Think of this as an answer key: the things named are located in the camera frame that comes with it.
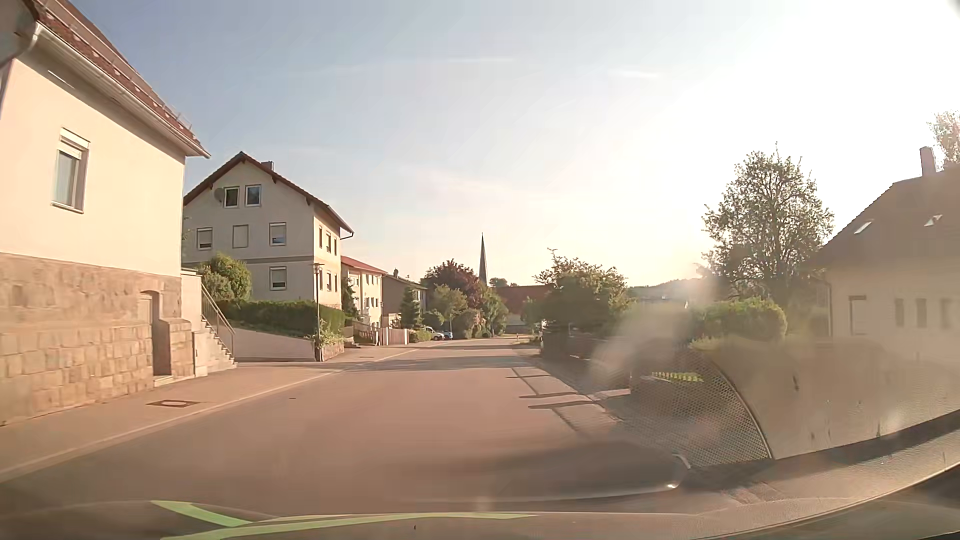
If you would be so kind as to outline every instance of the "roof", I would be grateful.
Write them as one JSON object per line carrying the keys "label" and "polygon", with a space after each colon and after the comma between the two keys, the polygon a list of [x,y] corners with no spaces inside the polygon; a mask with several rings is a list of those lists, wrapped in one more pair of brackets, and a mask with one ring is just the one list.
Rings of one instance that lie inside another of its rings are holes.
{"label": "roof", "polygon": [[542,300],[550,290],[549,285],[514,285],[507,287],[497,287],[496,294],[503,299],[503,304],[511,313],[522,313],[523,303],[529,298],[531,300]]}
{"label": "roof", "polygon": [[397,280],[398,282],[401,282],[401,283],[403,283],[403,284],[405,284],[405,285],[412,286],[412,287],[414,287],[414,288],[416,288],[416,289],[426,290],[426,287],[423,286],[423,285],[421,285],[420,283],[412,282],[412,281],[407,280],[406,278],[402,278],[402,277],[400,277],[400,276],[394,276],[393,274],[385,274],[383,277],[384,277],[384,278],[390,278],[391,280]]}
{"label": "roof", "polygon": [[219,169],[213,171],[213,173],[212,173],[210,176],[206,177],[202,182],[200,182],[199,184],[197,184],[196,186],[194,186],[193,189],[191,189],[186,195],[183,196],[183,205],[184,205],[184,206],[187,206],[188,204],[190,204],[190,201],[193,201],[194,199],[196,199],[197,196],[200,195],[205,189],[212,189],[212,188],[213,188],[213,183],[215,183],[215,182],[217,182],[218,180],[220,180],[220,177],[222,177],[222,176],[224,176],[225,174],[227,174],[227,172],[228,172],[230,169],[232,169],[233,167],[235,167],[236,165],[238,165],[238,164],[241,163],[241,162],[249,163],[249,164],[257,167],[257,168],[260,169],[261,171],[269,174],[270,177],[274,179],[274,182],[275,182],[275,183],[276,183],[276,182],[283,182],[284,184],[289,185],[291,189],[293,189],[294,191],[297,191],[297,193],[299,193],[300,195],[303,195],[304,197],[306,197],[306,199],[307,199],[309,202],[311,202],[311,203],[313,203],[313,204],[315,204],[315,205],[319,205],[319,206],[322,207],[324,210],[326,210],[327,212],[329,212],[329,214],[332,215],[333,218],[337,220],[337,224],[340,226],[341,229],[344,229],[345,231],[347,231],[347,232],[349,232],[349,233],[353,233],[353,229],[350,228],[350,225],[347,225],[347,222],[344,221],[344,219],[343,219],[342,217],[340,217],[340,215],[338,215],[337,212],[335,212],[330,205],[328,205],[328,204],[325,203],[324,201],[321,201],[320,199],[318,199],[317,197],[315,197],[314,195],[312,195],[310,192],[308,192],[306,189],[303,189],[303,188],[300,187],[299,185],[296,185],[296,184],[290,182],[289,180],[283,178],[282,176],[278,175],[278,174],[276,173],[276,171],[274,171],[274,169],[270,168],[270,167],[267,166],[267,165],[264,165],[264,164],[261,163],[260,161],[257,161],[257,160],[255,160],[255,159],[251,158],[250,156],[248,156],[248,155],[247,155],[246,153],[244,153],[244,152],[240,152],[240,153],[238,153],[236,156],[230,158],[226,163],[224,163],[223,165],[221,165]]}
{"label": "roof", "polygon": [[960,168],[894,183],[821,248],[811,263],[824,267],[957,256]]}
{"label": "roof", "polygon": [[383,274],[384,276],[387,275],[386,272],[384,272],[383,270],[380,270],[380,269],[377,268],[376,266],[370,266],[370,265],[367,264],[366,262],[361,262],[361,261],[359,261],[359,260],[357,260],[357,259],[355,259],[355,258],[351,258],[351,257],[347,257],[347,256],[344,256],[344,255],[341,255],[341,256],[340,256],[340,261],[341,261],[343,264],[347,265],[347,266],[352,266],[353,268],[358,268],[358,269],[360,269],[360,270],[367,270],[368,272],[374,272],[374,273],[378,273],[378,274]]}
{"label": "roof", "polygon": [[38,23],[99,67],[109,78],[156,113],[170,131],[190,140],[203,151],[203,155],[208,156],[180,114],[163,103],[163,100],[156,95],[156,92],[133,69],[100,29],[84,17],[73,4],[67,0],[26,0],[26,3],[32,11],[36,11]]}

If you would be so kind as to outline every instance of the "road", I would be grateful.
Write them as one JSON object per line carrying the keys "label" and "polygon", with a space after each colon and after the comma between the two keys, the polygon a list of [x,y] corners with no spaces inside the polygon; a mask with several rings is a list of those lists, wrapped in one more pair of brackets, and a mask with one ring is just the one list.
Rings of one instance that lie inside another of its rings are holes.
{"label": "road", "polygon": [[498,501],[524,489],[549,494],[557,478],[595,472],[597,460],[588,458],[522,462],[517,475],[518,454],[583,440],[569,416],[583,397],[537,391],[559,382],[520,376],[531,373],[531,353],[487,339],[358,360],[342,373],[9,480],[0,484],[0,508],[170,500],[289,516],[716,507],[715,498],[688,495],[681,508],[673,492],[643,503]]}

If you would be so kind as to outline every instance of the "mesh grille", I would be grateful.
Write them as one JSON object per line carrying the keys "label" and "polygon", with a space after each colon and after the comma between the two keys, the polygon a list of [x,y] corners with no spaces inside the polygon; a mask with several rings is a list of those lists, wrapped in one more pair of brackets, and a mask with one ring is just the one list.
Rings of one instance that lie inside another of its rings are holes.
{"label": "mesh grille", "polygon": [[753,415],[720,370],[687,347],[664,352],[634,364],[636,411],[624,419],[630,431],[695,467],[770,458]]}

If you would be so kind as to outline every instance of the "doorway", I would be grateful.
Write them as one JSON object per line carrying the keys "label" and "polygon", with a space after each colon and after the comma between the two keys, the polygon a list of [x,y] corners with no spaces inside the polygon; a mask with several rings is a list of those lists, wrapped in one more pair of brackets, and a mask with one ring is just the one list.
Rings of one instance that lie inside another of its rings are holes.
{"label": "doorway", "polygon": [[163,361],[164,354],[163,343],[160,338],[160,299],[159,294],[154,291],[144,291],[140,293],[136,304],[137,319],[150,322],[150,342],[153,344],[152,361],[154,366],[154,376],[168,376],[173,372],[170,369],[170,361]]}

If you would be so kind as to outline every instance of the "church steeple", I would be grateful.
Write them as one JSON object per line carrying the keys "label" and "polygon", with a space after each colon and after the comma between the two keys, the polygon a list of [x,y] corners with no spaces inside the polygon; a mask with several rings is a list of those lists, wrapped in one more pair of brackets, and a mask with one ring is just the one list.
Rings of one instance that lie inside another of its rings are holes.
{"label": "church steeple", "polygon": [[483,233],[480,233],[480,283],[487,283],[487,248],[483,245]]}

